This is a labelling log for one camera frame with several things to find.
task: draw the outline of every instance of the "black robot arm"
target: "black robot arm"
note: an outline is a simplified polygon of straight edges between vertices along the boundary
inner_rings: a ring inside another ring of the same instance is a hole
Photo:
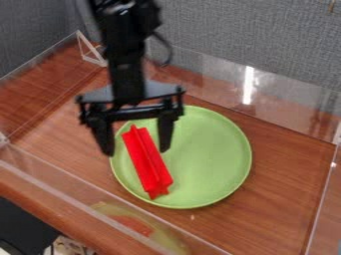
[[[90,6],[102,32],[111,84],[78,96],[82,124],[91,128],[102,152],[114,155],[113,122],[158,118],[161,151],[166,151],[171,147],[174,122],[184,115],[185,90],[145,77],[149,36],[157,36],[171,56],[171,45],[157,32],[161,8],[154,0],[90,0]],[[161,99],[161,103],[139,107],[150,99]]]

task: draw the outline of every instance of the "cable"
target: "cable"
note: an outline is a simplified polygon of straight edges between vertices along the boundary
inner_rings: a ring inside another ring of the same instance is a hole
[[[169,50],[169,56],[167,56],[166,60],[162,63],[159,63],[161,67],[166,67],[171,63],[171,60],[173,60],[173,55],[174,55],[173,46],[171,46],[171,43],[167,41],[167,39],[163,37],[163,35],[159,34],[157,31],[154,31],[153,35],[155,36],[158,41],[165,45],[165,47]]]

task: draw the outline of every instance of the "green plate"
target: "green plate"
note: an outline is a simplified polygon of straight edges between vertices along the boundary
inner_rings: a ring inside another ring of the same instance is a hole
[[[145,192],[126,149],[122,134],[131,125],[147,128],[157,144],[157,120],[127,122],[117,135],[117,152],[111,165],[126,190],[154,205],[188,209],[210,205],[230,195],[249,175],[252,149],[238,126],[218,113],[186,107],[175,122],[171,148],[163,159],[173,176],[170,194],[151,200]]]

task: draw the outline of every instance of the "red block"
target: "red block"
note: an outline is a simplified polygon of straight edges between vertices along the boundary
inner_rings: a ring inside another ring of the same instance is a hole
[[[150,198],[169,194],[173,178],[149,130],[133,125],[131,130],[123,133],[123,140]]]

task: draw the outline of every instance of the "gray wall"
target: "gray wall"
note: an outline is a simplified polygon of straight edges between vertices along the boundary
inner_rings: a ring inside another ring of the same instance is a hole
[[[74,0],[0,0],[0,77],[78,28]]]
[[[159,2],[178,65],[201,71],[197,51],[341,91],[341,0]]]

